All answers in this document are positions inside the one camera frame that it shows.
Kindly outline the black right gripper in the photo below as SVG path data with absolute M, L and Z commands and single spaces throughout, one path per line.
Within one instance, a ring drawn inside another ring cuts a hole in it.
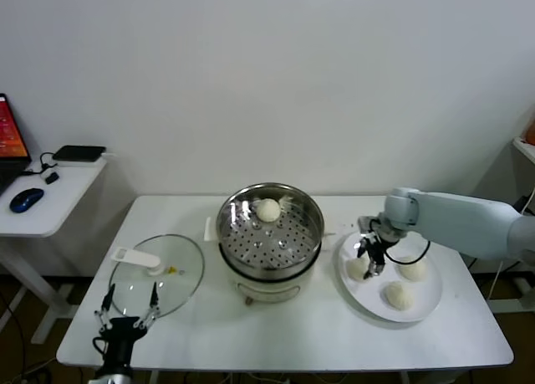
M 363 280 L 379 276 L 383 272 L 385 259 L 403 264 L 401 260 L 394 259 L 388 255 L 388 250 L 394 247 L 403 237 L 404 231 L 391 227 L 388 223 L 368 223 L 369 234 L 369 255 L 374 263 L 369 263 L 364 273 Z M 355 257 L 357 259 L 367 259 L 367 241 L 360 240 L 354 246 Z

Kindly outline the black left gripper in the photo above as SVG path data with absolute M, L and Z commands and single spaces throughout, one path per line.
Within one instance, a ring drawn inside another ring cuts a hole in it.
M 135 343 L 147 334 L 154 322 L 160 317 L 158 284 L 153 283 L 150 294 L 149 309 L 143 317 L 109 318 L 113 303 L 115 284 L 109 287 L 100 309 L 94 312 L 99 323 L 98 341 L 104 342 L 104 361 L 130 361 Z

